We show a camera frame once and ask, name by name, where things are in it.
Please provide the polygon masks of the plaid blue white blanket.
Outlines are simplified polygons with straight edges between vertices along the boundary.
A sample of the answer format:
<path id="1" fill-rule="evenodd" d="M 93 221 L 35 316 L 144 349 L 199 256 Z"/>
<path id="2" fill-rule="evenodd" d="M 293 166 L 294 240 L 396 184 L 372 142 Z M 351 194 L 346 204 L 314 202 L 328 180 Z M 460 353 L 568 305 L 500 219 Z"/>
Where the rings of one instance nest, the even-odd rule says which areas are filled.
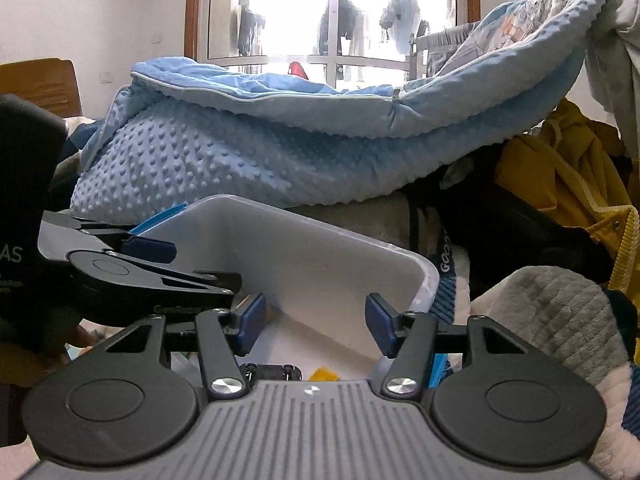
<path id="1" fill-rule="evenodd" d="M 126 324 L 48 378 L 24 423 L 43 479 L 634 479 L 638 390 L 598 388 L 487 315 L 446 231 L 421 399 L 380 393 L 393 361 L 337 382 L 260 380 L 208 400 L 195 318 L 124 303 Z"/>

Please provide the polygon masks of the window with wooden frame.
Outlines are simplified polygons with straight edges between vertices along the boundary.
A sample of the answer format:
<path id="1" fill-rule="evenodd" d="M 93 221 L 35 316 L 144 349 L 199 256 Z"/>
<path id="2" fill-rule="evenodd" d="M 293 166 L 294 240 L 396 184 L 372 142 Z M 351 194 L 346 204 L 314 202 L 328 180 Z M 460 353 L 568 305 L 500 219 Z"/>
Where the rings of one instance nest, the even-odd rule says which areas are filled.
<path id="1" fill-rule="evenodd" d="M 186 0 L 184 53 L 360 89 L 437 72 L 439 48 L 479 18 L 480 0 Z"/>

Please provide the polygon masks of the grey knitted blanket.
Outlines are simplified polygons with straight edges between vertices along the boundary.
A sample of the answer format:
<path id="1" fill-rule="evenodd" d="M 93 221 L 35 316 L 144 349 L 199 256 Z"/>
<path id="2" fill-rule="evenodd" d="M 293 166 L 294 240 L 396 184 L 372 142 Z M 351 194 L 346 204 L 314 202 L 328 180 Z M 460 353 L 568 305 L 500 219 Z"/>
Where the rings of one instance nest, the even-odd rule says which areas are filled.
<path id="1" fill-rule="evenodd" d="M 556 266 L 526 266 L 471 302 L 516 336 L 598 388 L 628 387 L 623 337 L 602 288 Z"/>

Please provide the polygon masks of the light blue dotted blanket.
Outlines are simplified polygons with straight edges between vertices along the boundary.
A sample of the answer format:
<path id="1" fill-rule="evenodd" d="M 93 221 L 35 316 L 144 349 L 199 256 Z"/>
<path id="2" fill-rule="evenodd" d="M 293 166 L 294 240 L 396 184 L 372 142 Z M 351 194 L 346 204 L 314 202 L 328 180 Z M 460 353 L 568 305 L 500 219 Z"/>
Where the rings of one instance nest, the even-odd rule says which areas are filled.
<path id="1" fill-rule="evenodd" d="M 81 148 L 70 209 L 132 226 L 215 194 L 282 208 L 390 194 L 541 122 L 574 84 L 605 3 L 497 6 L 434 77 L 402 87 L 140 62 Z"/>

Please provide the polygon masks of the yellow building block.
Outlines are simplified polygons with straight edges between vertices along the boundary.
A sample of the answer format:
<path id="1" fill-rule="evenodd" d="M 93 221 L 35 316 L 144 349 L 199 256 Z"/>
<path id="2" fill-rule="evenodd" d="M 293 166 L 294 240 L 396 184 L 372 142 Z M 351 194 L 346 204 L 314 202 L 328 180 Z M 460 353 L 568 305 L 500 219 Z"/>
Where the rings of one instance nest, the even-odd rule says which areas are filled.
<path id="1" fill-rule="evenodd" d="M 308 382 L 337 382 L 340 375 L 329 367 L 320 366 L 308 378 Z"/>

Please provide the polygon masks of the wooden headboard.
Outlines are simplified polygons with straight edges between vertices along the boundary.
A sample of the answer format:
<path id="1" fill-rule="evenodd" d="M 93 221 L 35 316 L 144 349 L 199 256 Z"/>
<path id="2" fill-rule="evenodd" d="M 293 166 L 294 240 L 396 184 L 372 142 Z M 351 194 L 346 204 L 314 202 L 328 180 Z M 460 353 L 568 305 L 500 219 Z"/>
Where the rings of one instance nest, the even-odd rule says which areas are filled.
<path id="1" fill-rule="evenodd" d="M 32 102 L 58 117 L 82 115 L 75 67 L 62 58 L 1 65 L 1 93 Z"/>

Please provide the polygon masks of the white plastic storage bin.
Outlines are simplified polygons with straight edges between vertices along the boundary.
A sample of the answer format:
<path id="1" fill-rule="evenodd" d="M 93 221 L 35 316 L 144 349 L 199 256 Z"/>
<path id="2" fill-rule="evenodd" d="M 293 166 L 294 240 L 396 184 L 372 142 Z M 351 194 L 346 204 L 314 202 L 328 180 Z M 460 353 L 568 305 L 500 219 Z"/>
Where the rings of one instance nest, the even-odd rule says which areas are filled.
<path id="1" fill-rule="evenodd" d="M 438 289 L 434 264 L 414 252 L 232 195 L 141 234 L 174 244 L 179 271 L 235 272 L 244 292 L 264 294 L 270 320 L 245 359 L 293 364 L 304 377 L 322 366 L 342 379 L 371 373 L 381 356 L 364 320 L 371 292 L 398 311 L 425 311 Z"/>

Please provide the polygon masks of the grey white hanging garment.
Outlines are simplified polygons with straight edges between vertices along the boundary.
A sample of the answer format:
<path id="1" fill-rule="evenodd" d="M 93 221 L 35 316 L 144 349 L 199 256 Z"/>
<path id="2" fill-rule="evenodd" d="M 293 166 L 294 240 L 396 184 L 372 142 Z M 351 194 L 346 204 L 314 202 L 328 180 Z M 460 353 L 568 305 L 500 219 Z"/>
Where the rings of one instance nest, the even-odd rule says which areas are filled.
<path id="1" fill-rule="evenodd" d="M 638 158 L 639 0 L 606 0 L 588 34 L 586 69 L 593 99 Z"/>

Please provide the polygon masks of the mustard yellow garment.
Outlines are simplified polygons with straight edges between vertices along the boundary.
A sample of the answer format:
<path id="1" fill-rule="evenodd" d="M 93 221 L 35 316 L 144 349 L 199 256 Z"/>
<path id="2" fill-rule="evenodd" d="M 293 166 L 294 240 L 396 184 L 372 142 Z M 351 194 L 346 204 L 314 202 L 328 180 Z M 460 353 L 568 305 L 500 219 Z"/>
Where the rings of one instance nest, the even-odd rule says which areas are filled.
<path id="1" fill-rule="evenodd" d="M 617 130 L 562 100 L 538 131 L 511 139 L 497 183 L 566 228 L 581 228 L 613 258 L 608 287 L 639 303 L 639 213 L 609 148 Z"/>

